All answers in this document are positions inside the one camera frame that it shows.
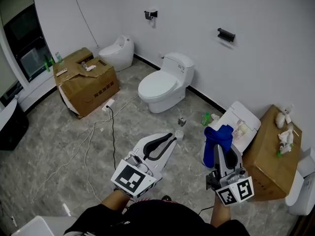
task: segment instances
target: black sleeve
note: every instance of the black sleeve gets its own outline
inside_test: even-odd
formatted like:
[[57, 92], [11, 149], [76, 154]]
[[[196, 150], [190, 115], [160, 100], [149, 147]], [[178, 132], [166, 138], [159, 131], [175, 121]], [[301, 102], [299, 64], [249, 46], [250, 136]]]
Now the black sleeve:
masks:
[[104, 205], [97, 205], [86, 209], [64, 234], [69, 232], [97, 233], [118, 223], [121, 217], [121, 212], [111, 210]]
[[245, 226], [238, 220], [230, 220], [217, 228], [218, 235], [242, 235], [250, 236]]

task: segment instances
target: cardboard box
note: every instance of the cardboard box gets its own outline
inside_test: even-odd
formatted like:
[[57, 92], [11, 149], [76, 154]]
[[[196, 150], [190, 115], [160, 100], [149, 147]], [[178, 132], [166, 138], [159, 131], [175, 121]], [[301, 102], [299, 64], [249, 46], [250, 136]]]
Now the cardboard box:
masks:
[[302, 131], [294, 125], [294, 146], [291, 152], [277, 157], [280, 140], [278, 134], [287, 130], [285, 123], [278, 129], [275, 118], [280, 110], [272, 105], [260, 119], [261, 127], [252, 144], [243, 155], [244, 167], [252, 177], [255, 201], [285, 198], [293, 184], [300, 158]]
[[[78, 64], [91, 58], [92, 53], [83, 49], [83, 52], [81, 49], [67, 56], [62, 64], [54, 65], [54, 77], [60, 94], [67, 107], [79, 118], [87, 116], [120, 89], [114, 67], [102, 58], [96, 57], [86, 62], [87, 66], [96, 65], [90, 72]], [[65, 68], [67, 72], [57, 77]]]

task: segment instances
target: shoe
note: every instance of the shoe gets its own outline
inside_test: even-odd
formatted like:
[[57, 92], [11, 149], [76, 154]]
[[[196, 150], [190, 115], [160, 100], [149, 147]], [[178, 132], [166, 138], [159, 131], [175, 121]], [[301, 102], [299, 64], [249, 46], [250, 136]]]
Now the shoe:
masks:
[[170, 196], [165, 195], [162, 199], [162, 201], [172, 201]]

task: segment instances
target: blue towel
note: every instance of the blue towel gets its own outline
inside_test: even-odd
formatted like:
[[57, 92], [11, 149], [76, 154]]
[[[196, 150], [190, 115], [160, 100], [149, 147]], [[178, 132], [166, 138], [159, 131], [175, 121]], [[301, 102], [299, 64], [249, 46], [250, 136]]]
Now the blue towel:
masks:
[[229, 125], [222, 125], [218, 131], [211, 127], [206, 127], [206, 146], [203, 154], [203, 162], [208, 168], [214, 167], [214, 146], [219, 144], [226, 153], [231, 149], [233, 128]]

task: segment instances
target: green bottle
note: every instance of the green bottle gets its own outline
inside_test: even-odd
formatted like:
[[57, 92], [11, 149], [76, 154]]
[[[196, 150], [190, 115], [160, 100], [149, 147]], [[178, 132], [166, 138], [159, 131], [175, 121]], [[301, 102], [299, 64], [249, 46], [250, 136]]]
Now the green bottle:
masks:
[[201, 124], [203, 126], [208, 126], [210, 122], [210, 114], [207, 112], [203, 117], [202, 117], [202, 120], [201, 120]]

